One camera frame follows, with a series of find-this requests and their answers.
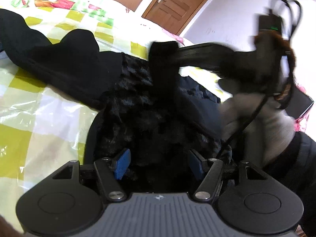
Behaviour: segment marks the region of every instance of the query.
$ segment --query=black cable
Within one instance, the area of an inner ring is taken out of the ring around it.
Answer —
[[[237,138],[239,135],[241,135],[241,133],[246,129],[246,127],[255,119],[255,117],[259,114],[260,110],[262,109],[262,107],[266,104],[266,102],[269,99],[269,95],[266,94],[264,96],[264,98],[262,99],[261,103],[259,104],[259,106],[256,108],[256,110],[253,112],[253,114],[251,115],[250,118],[248,118],[239,128],[236,132],[234,132],[227,140],[226,142],[224,142],[224,144],[222,145],[219,153],[217,154],[216,158],[218,159],[222,153],[224,152],[224,150],[227,148],[228,145],[230,145],[231,141],[233,141],[233,139]]]
[[[272,13],[273,13],[273,9],[275,7],[275,4],[278,0],[271,0],[271,10],[272,10]],[[290,23],[290,33],[289,33],[289,42],[291,40],[291,37],[293,36],[294,32],[296,31],[297,29],[297,26],[299,25],[300,21],[301,21],[301,16],[302,16],[302,7],[301,7],[301,4],[297,1],[297,0],[281,0],[289,9],[290,11],[290,17],[291,17],[291,23]],[[298,5],[299,7],[299,16],[298,16],[298,19],[297,19],[297,22],[296,24],[293,23],[293,10],[290,6],[290,2],[294,2]],[[282,103],[282,105],[280,106],[279,109],[285,109],[291,98],[292,98],[292,94],[293,94],[293,90],[294,90],[294,76],[293,76],[293,72],[294,72],[294,67],[295,67],[295,63],[293,61],[293,57],[291,56],[290,54],[290,51],[286,51],[286,55],[287,55],[287,58],[288,58],[288,63],[289,63],[289,69],[290,69],[290,72],[289,72],[289,78],[288,78],[288,82],[287,84],[290,84],[290,91],[289,91],[289,94],[287,95],[286,97],[286,100]],[[237,131],[235,131],[227,140],[226,142],[222,145],[219,153],[217,154],[216,158],[219,158],[222,153],[224,152],[224,150],[227,148],[228,145],[230,145],[231,141],[235,138],[237,138],[239,135],[242,134],[242,132],[246,129],[246,127],[256,118],[256,116],[259,114],[260,110],[262,109],[262,107],[266,104],[266,102],[268,101],[269,97],[273,96],[273,88],[274,88],[274,80],[275,78],[278,77],[278,74],[279,74],[279,67],[275,68],[272,76],[271,76],[271,84],[269,85],[269,87],[267,88],[267,91],[266,91],[266,94],[264,96],[264,98],[262,99],[261,103],[259,104],[259,106],[255,109],[255,111],[252,113],[252,115],[239,127],[239,129]]]
[[[274,11],[274,8],[276,6],[276,3],[277,1],[279,0],[271,0],[271,3],[270,3],[270,8],[272,10],[272,12]],[[293,10],[288,2],[288,0],[281,0],[283,2],[283,4],[279,7],[278,9],[278,15],[280,15],[280,9],[283,5],[287,6],[287,8],[289,9],[289,12],[290,12],[290,20],[291,20],[291,23],[290,23],[290,32],[288,34],[288,37],[289,37],[289,40],[291,39],[291,36],[292,36],[292,31],[293,31]]]

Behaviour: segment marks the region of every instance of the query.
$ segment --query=white wall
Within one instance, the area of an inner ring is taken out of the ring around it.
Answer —
[[[297,56],[295,76],[316,100],[316,0],[298,0],[303,7],[301,25],[292,39]],[[184,35],[193,43],[223,42],[239,50],[253,50],[257,32],[255,13],[263,13],[270,0],[212,0]],[[286,10],[282,16],[287,20]],[[306,131],[316,140],[316,105]]]

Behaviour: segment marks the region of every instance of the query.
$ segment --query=bedsheet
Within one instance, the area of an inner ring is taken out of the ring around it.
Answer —
[[[0,8],[20,14],[30,28],[52,43],[81,28],[94,34],[100,51],[143,59],[152,41],[192,45],[113,0],[0,0]],[[228,97],[217,87],[216,75],[194,67],[180,73],[198,80],[223,100]],[[0,53],[0,214],[16,229],[22,230],[15,215],[19,197],[67,161],[82,162],[96,114]]]

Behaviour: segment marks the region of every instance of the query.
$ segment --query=yellow checkered pattern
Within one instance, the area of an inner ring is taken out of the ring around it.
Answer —
[[[126,29],[116,27],[115,20],[111,26],[85,13],[60,8],[12,11],[52,44],[81,28],[94,34],[100,51],[125,52],[147,59],[150,43],[129,38]],[[20,229],[15,204],[28,188],[69,160],[83,161],[87,133],[96,114],[46,86],[10,59],[0,59],[0,214],[15,228]]]

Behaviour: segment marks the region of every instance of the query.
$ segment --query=brown fur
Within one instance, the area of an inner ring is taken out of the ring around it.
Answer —
[[[277,44],[280,45],[284,49],[284,52],[286,51],[290,52],[290,59],[293,61],[294,67],[295,67],[296,57],[295,57],[293,49],[290,47],[290,42],[287,40],[284,40],[282,36],[275,30],[269,30],[269,34],[274,37]],[[261,35],[259,33],[257,36],[255,36],[254,43],[256,44],[260,38],[261,38]],[[282,100],[284,97],[286,97],[289,94],[290,88],[291,88],[290,84],[286,85],[283,92],[280,95],[275,96],[274,99],[276,101]]]

